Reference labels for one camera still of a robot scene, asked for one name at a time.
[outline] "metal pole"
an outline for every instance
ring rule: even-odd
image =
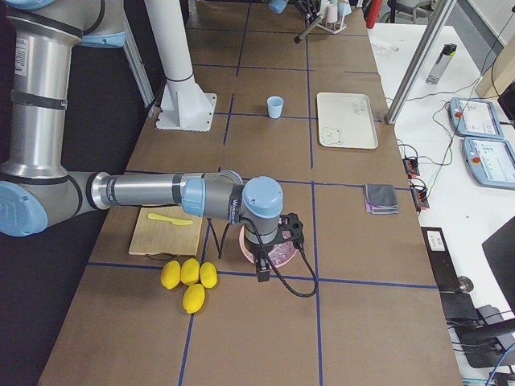
[[[406,74],[402,79],[401,85],[395,94],[392,105],[386,114],[386,123],[392,125],[397,120],[399,113],[401,112],[402,106],[406,102],[410,91],[417,80],[418,72],[426,60],[427,54],[435,44],[440,31],[445,22],[449,18],[454,5],[457,0],[440,0],[438,7],[435,10],[429,24],[424,31],[424,35],[420,39],[417,50],[415,51],[413,58],[411,59],[410,65],[406,70]]]
[[[143,66],[142,58],[139,55],[138,46],[132,35],[129,20],[127,20],[125,12],[123,13],[123,24],[126,28],[126,43],[123,46],[123,51],[129,61],[130,70],[134,75],[139,92],[142,94],[143,104],[145,107],[149,107],[154,100],[154,93],[152,92],[150,81],[146,75],[145,67]]]

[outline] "pink bowl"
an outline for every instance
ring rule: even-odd
[[[282,233],[283,237],[288,237],[289,232],[284,231]],[[248,261],[250,261],[252,264],[254,263],[254,257],[252,253],[250,253],[247,248],[245,247],[245,227],[241,227],[240,231],[240,249],[247,258]],[[293,256],[297,253],[297,249],[293,246],[293,243],[291,241],[287,241],[286,243],[277,244],[274,246],[274,248],[270,251],[268,256],[274,263],[276,268],[282,267],[288,261],[293,259]]]

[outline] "white cup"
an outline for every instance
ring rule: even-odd
[[[266,100],[268,106],[268,116],[273,119],[281,117],[284,100],[280,96],[271,96]]]

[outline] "red object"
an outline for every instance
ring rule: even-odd
[[[367,17],[367,28],[372,29],[376,25],[377,18],[379,17],[379,10],[383,5],[383,0],[372,0],[370,6],[369,16]]]

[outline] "white pole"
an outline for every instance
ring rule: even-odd
[[[215,94],[204,94],[193,76],[179,0],[145,0],[167,86],[157,127],[209,131]]]

